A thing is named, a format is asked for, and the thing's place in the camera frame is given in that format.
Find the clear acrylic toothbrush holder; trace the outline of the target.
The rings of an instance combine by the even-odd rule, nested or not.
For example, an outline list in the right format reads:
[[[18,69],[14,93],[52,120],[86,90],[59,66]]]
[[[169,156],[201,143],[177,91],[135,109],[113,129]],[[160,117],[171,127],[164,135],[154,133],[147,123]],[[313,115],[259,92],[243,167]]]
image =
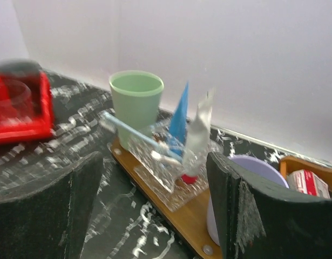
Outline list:
[[[169,137],[169,124],[170,122],[168,120],[162,120],[154,125],[142,129],[141,133],[152,138],[156,142],[167,145],[170,149],[170,146],[166,143],[167,138]],[[169,193],[174,192],[176,180],[182,179],[181,176],[185,173],[182,163],[181,166],[174,166],[154,160],[151,157],[151,152],[156,151],[161,154],[161,151],[156,150],[150,144],[135,135],[131,135],[128,140],[128,150],[148,170],[155,181],[157,181]],[[185,152],[184,150],[185,144],[183,146],[182,158]],[[195,162],[191,170],[198,173],[197,179],[200,174],[200,167],[204,165],[206,168],[205,163],[207,154],[210,151],[218,150],[220,150],[220,147],[215,142],[209,140],[206,150],[203,153],[200,153],[198,157],[195,156]]]

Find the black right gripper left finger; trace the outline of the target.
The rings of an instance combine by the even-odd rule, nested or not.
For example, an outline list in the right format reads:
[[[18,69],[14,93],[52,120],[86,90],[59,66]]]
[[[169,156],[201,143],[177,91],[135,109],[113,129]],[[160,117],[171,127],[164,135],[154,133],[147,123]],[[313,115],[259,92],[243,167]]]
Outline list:
[[[93,152],[0,191],[0,258],[80,258],[103,170]]]

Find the green plastic cup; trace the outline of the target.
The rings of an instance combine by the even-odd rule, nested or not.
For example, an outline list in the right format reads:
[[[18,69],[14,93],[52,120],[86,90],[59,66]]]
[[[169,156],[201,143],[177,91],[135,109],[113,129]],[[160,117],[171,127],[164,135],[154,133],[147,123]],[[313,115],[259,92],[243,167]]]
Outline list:
[[[115,116],[136,130],[156,122],[164,83],[155,74],[127,70],[109,77]]]

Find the silver toothpaste tube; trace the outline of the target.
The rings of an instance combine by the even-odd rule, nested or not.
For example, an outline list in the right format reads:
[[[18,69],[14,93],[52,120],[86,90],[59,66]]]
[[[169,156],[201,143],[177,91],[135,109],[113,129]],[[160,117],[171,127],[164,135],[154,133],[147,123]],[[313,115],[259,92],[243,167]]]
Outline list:
[[[182,165],[185,173],[181,176],[186,184],[193,184],[197,180],[198,173],[191,170],[195,162],[195,156],[199,156],[208,147],[211,130],[212,106],[215,89],[210,89],[205,97],[199,101],[195,118],[187,130],[185,152],[182,158]]]

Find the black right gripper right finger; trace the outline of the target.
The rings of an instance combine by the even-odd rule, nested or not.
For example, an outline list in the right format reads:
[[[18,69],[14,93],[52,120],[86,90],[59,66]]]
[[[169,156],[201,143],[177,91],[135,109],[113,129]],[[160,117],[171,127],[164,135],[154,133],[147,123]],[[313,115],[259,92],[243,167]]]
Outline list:
[[[206,168],[224,258],[332,258],[332,199],[283,187],[219,152]]]

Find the light blue toothbrush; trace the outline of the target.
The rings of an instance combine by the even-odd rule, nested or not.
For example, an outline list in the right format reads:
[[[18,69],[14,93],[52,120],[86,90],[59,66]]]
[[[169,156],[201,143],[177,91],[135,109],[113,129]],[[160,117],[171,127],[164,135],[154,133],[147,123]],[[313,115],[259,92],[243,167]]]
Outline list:
[[[110,114],[107,111],[103,111],[101,113],[101,125],[105,127],[106,129],[113,131],[116,127],[121,127],[124,130],[127,130],[129,133],[137,136],[138,138],[141,138],[146,143],[150,144],[153,148],[155,148],[158,151],[161,151],[161,154],[169,156],[170,158],[176,159],[180,163],[182,163],[182,157],[171,151],[167,145],[161,144],[159,142],[156,142],[150,137],[147,137],[146,135],[142,134],[141,132],[137,131],[136,129],[130,127],[129,125],[125,124],[124,122],[117,119],[115,116]]]

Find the blue toothpaste tube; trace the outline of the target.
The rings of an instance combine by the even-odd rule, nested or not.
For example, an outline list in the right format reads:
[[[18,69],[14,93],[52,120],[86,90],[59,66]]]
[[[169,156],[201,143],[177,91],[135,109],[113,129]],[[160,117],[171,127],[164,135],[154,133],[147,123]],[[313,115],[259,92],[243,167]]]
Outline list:
[[[186,139],[188,87],[189,83],[187,82],[182,92],[178,106],[171,118],[168,130],[169,137],[167,138],[166,142],[170,146],[170,150],[180,157],[182,157],[183,146]]]

